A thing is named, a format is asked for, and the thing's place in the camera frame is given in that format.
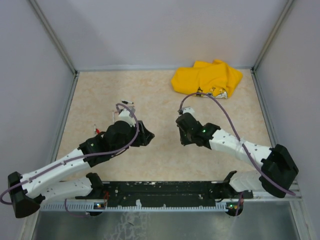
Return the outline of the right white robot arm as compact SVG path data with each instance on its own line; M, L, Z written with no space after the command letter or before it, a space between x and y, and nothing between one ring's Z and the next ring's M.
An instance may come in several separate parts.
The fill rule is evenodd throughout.
M195 144L227 153L254 167L252 171L232 174L223 185L227 197L235 198L240 192L251 190L265 190L277 198L284 198L289 193L299 169L285 146L268 147L237 139L218 125L202 125L189 112L180 115L175 122L182 145Z

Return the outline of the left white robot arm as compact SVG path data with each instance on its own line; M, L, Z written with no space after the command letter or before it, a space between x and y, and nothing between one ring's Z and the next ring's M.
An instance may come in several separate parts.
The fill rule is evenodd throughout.
M49 165L25 174L11 173L8 193L15 217L28 217L54 201L101 197L104 184L97 173L73 181L64 178L107 162L129 147L145 147L154 137L141 120L134 126L119 120Z

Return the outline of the white pen red tip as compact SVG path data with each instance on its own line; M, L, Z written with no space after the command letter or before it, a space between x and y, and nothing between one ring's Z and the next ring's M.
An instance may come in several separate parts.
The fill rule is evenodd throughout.
M115 112L112 111L112 123L114 124L115 123Z

